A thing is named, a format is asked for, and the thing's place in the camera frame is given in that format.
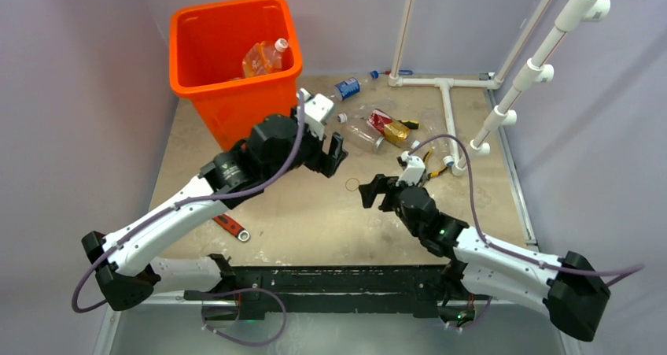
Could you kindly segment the large clear bottle white cap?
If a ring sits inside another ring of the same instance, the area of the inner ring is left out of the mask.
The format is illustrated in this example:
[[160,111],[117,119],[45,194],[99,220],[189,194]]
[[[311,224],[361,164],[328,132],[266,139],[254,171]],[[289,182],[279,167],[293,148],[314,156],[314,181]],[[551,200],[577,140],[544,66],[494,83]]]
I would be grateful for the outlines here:
[[336,116],[340,133],[346,142],[359,147],[368,153],[377,153],[384,142],[382,134],[366,119],[339,113]]

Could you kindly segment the red gold snack wrapper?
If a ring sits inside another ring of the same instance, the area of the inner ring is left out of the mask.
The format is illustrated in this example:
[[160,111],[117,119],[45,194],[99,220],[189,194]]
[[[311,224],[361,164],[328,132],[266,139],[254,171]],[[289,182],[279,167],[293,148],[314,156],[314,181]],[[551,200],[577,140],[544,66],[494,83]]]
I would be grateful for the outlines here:
[[410,139],[411,129],[381,109],[373,109],[367,123],[395,146],[405,146]]

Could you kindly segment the orange drink bottle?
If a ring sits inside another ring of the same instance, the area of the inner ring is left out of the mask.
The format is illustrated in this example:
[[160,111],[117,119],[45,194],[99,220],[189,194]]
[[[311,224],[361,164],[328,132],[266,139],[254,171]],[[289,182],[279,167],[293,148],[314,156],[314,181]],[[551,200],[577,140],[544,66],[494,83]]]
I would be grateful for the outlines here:
[[243,76],[250,78],[281,72],[283,55],[288,49],[289,42],[284,38],[254,44],[242,59]]

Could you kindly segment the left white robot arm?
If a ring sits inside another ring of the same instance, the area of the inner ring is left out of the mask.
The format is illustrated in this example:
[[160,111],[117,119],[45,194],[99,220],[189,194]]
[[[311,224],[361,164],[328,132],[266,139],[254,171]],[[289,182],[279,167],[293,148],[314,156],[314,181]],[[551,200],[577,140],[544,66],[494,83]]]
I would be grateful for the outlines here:
[[282,174],[304,166],[326,177],[348,156],[335,132],[328,151],[322,124],[306,116],[273,114],[249,136],[217,154],[187,185],[143,218],[109,234],[91,231],[81,239],[90,268],[115,311],[139,305],[153,294],[199,290],[216,299],[234,291],[234,277],[223,256],[170,263],[160,254],[193,229],[262,194]]

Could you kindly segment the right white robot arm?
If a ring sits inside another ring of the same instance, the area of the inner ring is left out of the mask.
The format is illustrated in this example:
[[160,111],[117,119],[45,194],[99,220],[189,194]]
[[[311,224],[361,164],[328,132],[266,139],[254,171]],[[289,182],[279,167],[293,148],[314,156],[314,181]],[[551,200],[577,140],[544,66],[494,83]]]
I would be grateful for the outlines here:
[[441,279],[444,292],[459,298],[485,295],[512,301],[549,318],[561,332],[591,342],[603,318],[610,288],[583,255],[560,257],[530,251],[479,233],[441,212],[423,187],[376,175],[359,186],[364,208],[394,213],[422,247],[450,261]]

